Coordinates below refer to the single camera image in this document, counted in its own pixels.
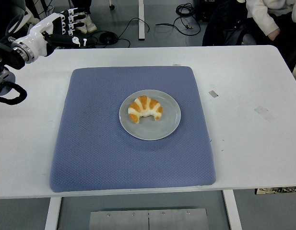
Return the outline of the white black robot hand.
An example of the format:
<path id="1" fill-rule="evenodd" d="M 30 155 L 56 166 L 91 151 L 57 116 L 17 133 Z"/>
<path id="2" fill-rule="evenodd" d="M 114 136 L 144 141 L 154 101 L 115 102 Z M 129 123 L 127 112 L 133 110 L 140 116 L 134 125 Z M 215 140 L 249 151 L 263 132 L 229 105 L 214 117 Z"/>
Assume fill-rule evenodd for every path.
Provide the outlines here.
<path id="1" fill-rule="evenodd" d="M 57 47 L 80 48 L 95 44 L 95 40 L 84 37 L 78 30 L 85 26 L 84 8 L 72 8 L 60 13 L 52 13 L 34 25 L 28 35 L 12 43 L 26 63 L 32 63 L 38 57 L 49 56 Z"/>

